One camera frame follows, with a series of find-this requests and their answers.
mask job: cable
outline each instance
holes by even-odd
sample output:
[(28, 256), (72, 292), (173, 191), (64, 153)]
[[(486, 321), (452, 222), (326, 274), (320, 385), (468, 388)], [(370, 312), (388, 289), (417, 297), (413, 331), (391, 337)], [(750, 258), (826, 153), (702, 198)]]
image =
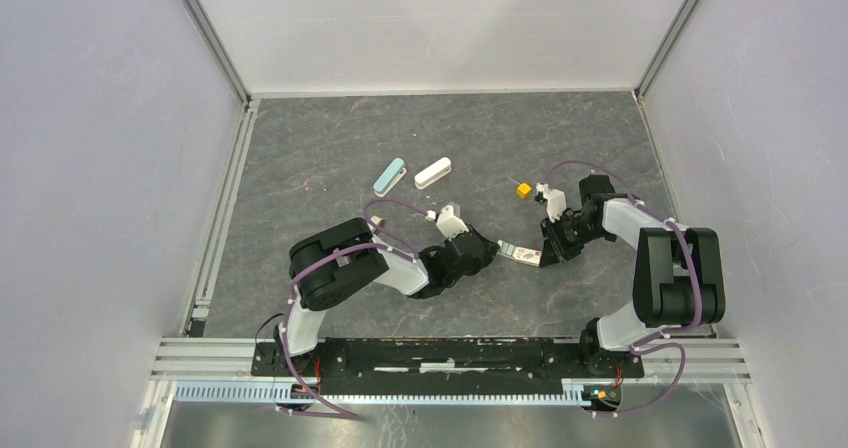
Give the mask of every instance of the cable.
[(410, 242), (406, 238), (402, 237), (401, 235), (398, 235), (397, 233), (393, 233), (393, 232), (391, 232), (391, 231), (389, 231), (385, 228), (381, 228), (381, 227), (377, 226), (376, 223), (371, 221), (371, 217), (368, 216), (368, 208), (370, 208), (371, 205), (376, 205), (377, 203), (395, 203), (397, 205), (405, 206), (405, 207), (409, 208), (410, 210), (416, 211), (416, 212), (418, 212), (418, 214), (421, 214), (421, 215), (424, 215), (424, 216), (427, 216), (427, 210), (425, 210), (423, 208), (419, 208), (419, 207), (413, 205), (412, 203), (409, 203), (409, 202), (406, 202), (406, 201), (403, 201), (403, 200), (398, 200), (398, 199), (395, 199), (395, 198), (375, 198), (375, 199), (369, 201), (368, 203), (366, 203), (365, 206), (362, 208), (362, 217), (365, 218), (365, 221), (368, 222), (368, 224), (370, 226), (374, 227), (375, 229), (379, 229), (381, 234), (385, 234), (389, 238), (394, 238), (398, 242), (402, 243), (404, 246), (409, 248), (410, 251), (412, 251), (412, 257), (413, 258), (418, 258), (418, 249), (416, 249), (414, 246), (412, 246), (412, 242)]
[(624, 371), (621, 369), (621, 365), (615, 365), (615, 383), (612, 385), (612, 389), (616, 390), (621, 383), (624, 381)]
[[(695, 297), (695, 315), (692, 317), (692, 322), (689, 323), (688, 325), (682, 326), (680, 328), (669, 328), (668, 330), (666, 330), (666, 333), (689, 333), (689, 332), (695, 330), (696, 328), (698, 328), (698, 326), (701, 324), (701, 317), (703, 316), (703, 309), (704, 309), (703, 301), (701, 300), (701, 284), (698, 282), (697, 273), (695, 273), (695, 269), (694, 269), (695, 263), (692, 260), (692, 253), (690, 253), (689, 250), (687, 249), (689, 244), (686, 243), (686, 238), (683, 236), (683, 232), (680, 230), (680, 227), (678, 227), (677, 223), (674, 222), (674, 219), (673, 218), (665, 218), (664, 219), (662, 215), (660, 215), (656, 211), (652, 210), (651, 208), (648, 208), (648, 206), (645, 205), (645, 203), (643, 201), (638, 200), (636, 198), (636, 196), (633, 194), (633, 187), (630, 185), (630, 183), (625, 181), (624, 178), (622, 178), (621, 176), (619, 176), (617, 173), (610, 170), (609, 168), (607, 168), (603, 165), (599, 165), (597, 163), (593, 163), (591, 161), (583, 161), (583, 160), (561, 161), (561, 162), (555, 164), (545, 174), (545, 177), (542, 180), (542, 182), (547, 183), (548, 178), (551, 176), (551, 174), (557, 168), (559, 168), (560, 166), (563, 166), (563, 165), (568, 165), (568, 164), (590, 166), (592, 168), (596, 168), (598, 170), (601, 170), (604, 173), (608, 174), (609, 176), (613, 177), (619, 183), (624, 185), (625, 188), (627, 188), (627, 199), (631, 203), (633, 203), (633, 205), (636, 207), (636, 209), (638, 209), (639, 211), (650, 216), (651, 218), (654, 218), (655, 220), (657, 220), (657, 221), (663, 223), (664, 225), (668, 226), (669, 228), (671, 228), (671, 231), (674, 232), (674, 236), (677, 238), (677, 242), (680, 244), (680, 249), (683, 252), (683, 258), (686, 261), (686, 267), (689, 269), (689, 281), (692, 284), (692, 294)], [(664, 336), (665, 335), (662, 331), (658, 331), (658, 332), (652, 333), (650, 335), (647, 335), (644, 338), (637, 340), (633, 344), (630, 345), (630, 353), (633, 354), (633, 355), (636, 355), (636, 356), (643, 356), (643, 355), (650, 355), (651, 353), (655, 353), (655, 352), (663, 350), (665, 348), (677, 348), (677, 349), (679, 349), (680, 350), (680, 367), (677, 369), (677, 374), (674, 376), (674, 379), (668, 385), (668, 388), (666, 388), (666, 390), (659, 397), (657, 397), (657, 399), (655, 399), (654, 401), (647, 403), (645, 405), (642, 405), (642, 406), (639, 406), (639, 407), (636, 407), (636, 408), (630, 408), (630, 409), (623, 410), (623, 411), (617, 411), (615, 413), (603, 413), (603, 412), (593, 411), (592, 412), (593, 416), (599, 415), (599, 416), (602, 416), (602, 417), (614, 418), (614, 417), (618, 417), (618, 416), (622, 416), (622, 415), (638, 413), (642, 410), (645, 410), (645, 409), (648, 409), (650, 407), (655, 406), (657, 403), (663, 401), (664, 399), (666, 399), (666, 397), (668, 397), (669, 394), (671, 394), (672, 390), (674, 390), (674, 388), (677, 386), (678, 382), (680, 382), (680, 377), (683, 376), (683, 369), (686, 366), (686, 349), (683, 348), (683, 345), (681, 345), (680, 343), (673, 343), (673, 342), (672, 343), (664, 343), (662, 345), (654, 346), (652, 348), (640, 349), (641, 346), (644, 346), (645, 344), (650, 343), (650, 342), (657, 340), (659, 338), (663, 338)]]
[(256, 346), (256, 350), (259, 352), (260, 355), (262, 355), (263, 358), (265, 357), (265, 352), (262, 350), (262, 346), (259, 345), (259, 332), (262, 331), (262, 328), (265, 328), (268, 323), (271, 323), (271, 320), (279, 318), (281, 316), (283, 316), (283, 313), (271, 315), (271, 317), (265, 320), (265, 323), (262, 323), (262, 326), (260, 326), (259, 329), (256, 330), (256, 334), (253, 335), (253, 344), (254, 346)]
[(288, 299), (288, 302), (287, 302), (288, 306), (286, 307), (286, 312), (283, 315), (284, 316), (283, 317), (283, 326), (280, 329), (280, 341), (282, 342), (282, 345), (283, 345), (283, 357), (286, 360), (286, 366), (288, 366), (289, 371), (291, 372), (292, 376), (294, 376), (294, 379), (297, 380), (298, 383), (300, 383), (300, 385), (306, 390), (306, 392), (309, 393), (315, 401), (320, 402), (321, 404), (323, 404), (327, 408), (335, 411), (335, 413), (316, 413), (316, 412), (312, 412), (312, 411), (289, 410), (288, 412), (289, 412), (290, 415), (313, 416), (313, 417), (317, 417), (317, 418), (340, 418), (340, 419), (344, 419), (344, 420), (356, 420), (356, 419), (359, 418), (359, 415), (357, 415), (356, 413), (354, 413), (352, 411), (345, 410), (344, 408), (333, 404), (332, 402), (330, 402), (329, 400), (327, 400), (323, 396), (319, 395), (318, 392), (313, 390), (311, 386), (309, 386), (308, 384), (306, 384), (305, 381), (303, 381), (303, 377), (301, 377), (300, 374), (297, 372), (297, 370), (294, 368), (294, 362), (292, 361), (291, 355), (289, 354), (290, 350), (289, 350), (289, 340), (288, 340), (287, 332), (288, 332), (288, 326), (289, 326), (289, 319), (291, 319), (292, 309), (294, 308), (294, 304), (297, 303), (297, 284), (300, 283), (301, 281), (303, 281), (304, 278), (309, 276), (310, 273), (314, 272), (318, 268), (321, 268), (322, 266), (326, 265), (327, 263), (330, 263), (334, 260), (337, 260), (338, 258), (341, 258), (342, 256), (347, 256), (351, 253), (355, 253), (357, 251), (362, 251), (362, 250), (368, 250), (368, 249), (389, 250), (390, 247), (388, 247), (384, 244), (381, 244), (381, 243), (362, 243), (360, 245), (355, 245), (355, 246), (351, 246), (349, 248), (345, 248), (343, 250), (336, 251), (335, 253), (327, 255), (324, 258), (321, 258), (320, 260), (316, 261), (315, 263), (304, 268), (303, 271), (298, 273), (291, 281), (291, 291), (289, 293), (289, 299)]
[(656, 406), (657, 404), (661, 403), (663, 400), (668, 398), (668, 395), (671, 394), (671, 392), (674, 390), (674, 388), (680, 382), (680, 377), (683, 376), (683, 367), (686, 366), (686, 349), (683, 348), (683, 345), (681, 345), (680, 343), (674, 343), (674, 342), (663, 343), (662, 345), (657, 345), (657, 346), (654, 346), (652, 348), (648, 348), (646, 350), (639, 351), (638, 353), (633, 352), (633, 351), (631, 351), (631, 353), (638, 354), (640, 356), (650, 355), (651, 353), (655, 353), (657, 351), (664, 350), (666, 348), (677, 348), (678, 350), (680, 350), (680, 367), (677, 368), (677, 374), (674, 375), (674, 379), (671, 380), (671, 383), (668, 385), (668, 387), (665, 389), (665, 391), (662, 392), (662, 394), (660, 396), (658, 396), (653, 401), (646, 403), (644, 405), (637, 406), (635, 408), (628, 408), (626, 410), (616, 411), (614, 413), (607, 413), (607, 412), (603, 412), (603, 411), (592, 411), (591, 412), (592, 416), (593, 417), (594, 416), (600, 416), (602, 418), (617, 418), (619, 416), (632, 415), (634, 413), (639, 413), (640, 411), (644, 411), (644, 410), (647, 410), (649, 408), (653, 408), (654, 406)]
[(609, 401), (607, 401), (607, 400), (605, 400), (605, 399), (603, 399), (603, 398), (598, 398), (598, 402), (599, 402), (599, 403), (603, 403), (603, 404), (605, 404), (605, 405), (609, 406), (610, 408), (612, 408), (612, 409), (614, 409), (614, 410), (617, 410), (617, 409), (618, 409), (618, 405), (613, 405), (612, 403), (610, 403)]

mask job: small yellow block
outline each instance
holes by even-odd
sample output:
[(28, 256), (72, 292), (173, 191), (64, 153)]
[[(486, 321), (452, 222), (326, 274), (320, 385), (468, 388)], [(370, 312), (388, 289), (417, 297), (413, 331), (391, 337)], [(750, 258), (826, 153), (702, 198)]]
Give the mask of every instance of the small yellow block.
[(515, 189), (515, 194), (522, 200), (527, 199), (527, 197), (530, 196), (530, 193), (533, 193), (533, 187), (527, 183), (522, 183)]

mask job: white wall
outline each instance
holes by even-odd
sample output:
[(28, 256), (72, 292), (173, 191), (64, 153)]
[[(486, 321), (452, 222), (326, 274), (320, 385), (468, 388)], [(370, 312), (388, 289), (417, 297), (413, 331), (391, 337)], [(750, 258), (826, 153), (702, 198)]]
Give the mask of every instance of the white wall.
[(719, 232), (723, 328), (776, 446), (845, 446), (848, 5), (703, 0), (647, 95), (684, 221)]
[(238, 110), (180, 0), (0, 0), (0, 446), (129, 443)]
[(630, 89), (682, 0), (201, 0), (263, 92)]

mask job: white eraser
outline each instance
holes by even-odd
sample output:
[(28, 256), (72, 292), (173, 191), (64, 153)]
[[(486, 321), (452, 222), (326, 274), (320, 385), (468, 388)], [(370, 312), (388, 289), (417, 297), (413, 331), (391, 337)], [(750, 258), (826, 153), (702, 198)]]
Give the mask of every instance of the white eraser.
[(450, 173), (450, 158), (444, 157), (415, 175), (415, 187), (423, 190)]

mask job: black mounting plate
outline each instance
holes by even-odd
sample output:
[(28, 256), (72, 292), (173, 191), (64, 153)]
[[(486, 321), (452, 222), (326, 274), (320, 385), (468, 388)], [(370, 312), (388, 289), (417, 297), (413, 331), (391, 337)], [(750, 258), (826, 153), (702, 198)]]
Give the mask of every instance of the black mounting plate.
[[(289, 376), (278, 344), (260, 345), (251, 375)], [(577, 340), (562, 338), (327, 338), (295, 360), (303, 376), (315, 376), (315, 363), (303, 362), (320, 359), (327, 395), (561, 394), (563, 378), (613, 379), (616, 365), (625, 378), (645, 376), (642, 360), (629, 353), (592, 366), (580, 355)], [(449, 365), (433, 363), (479, 371), (438, 371)]]

